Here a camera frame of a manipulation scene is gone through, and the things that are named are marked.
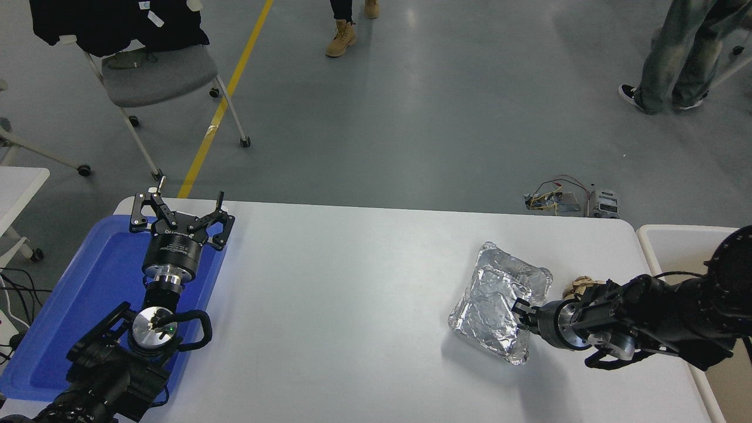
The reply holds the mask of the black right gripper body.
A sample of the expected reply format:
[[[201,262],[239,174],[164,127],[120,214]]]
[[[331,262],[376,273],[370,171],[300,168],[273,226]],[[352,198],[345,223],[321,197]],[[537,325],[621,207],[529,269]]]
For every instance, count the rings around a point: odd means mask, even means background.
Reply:
[[[568,343],[559,329],[559,315],[562,308],[567,305],[566,300],[550,301],[542,306],[533,306],[532,311],[537,327],[537,334],[546,343],[560,349],[567,349]]]

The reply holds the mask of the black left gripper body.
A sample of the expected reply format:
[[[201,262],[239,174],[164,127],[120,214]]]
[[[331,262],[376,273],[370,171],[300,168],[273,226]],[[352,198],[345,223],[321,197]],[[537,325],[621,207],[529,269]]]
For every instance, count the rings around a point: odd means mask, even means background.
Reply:
[[[152,233],[147,254],[143,260],[143,273],[155,278],[158,271],[171,271],[180,278],[195,278],[207,230],[189,233],[188,226],[170,229],[165,220],[155,220],[150,226]]]

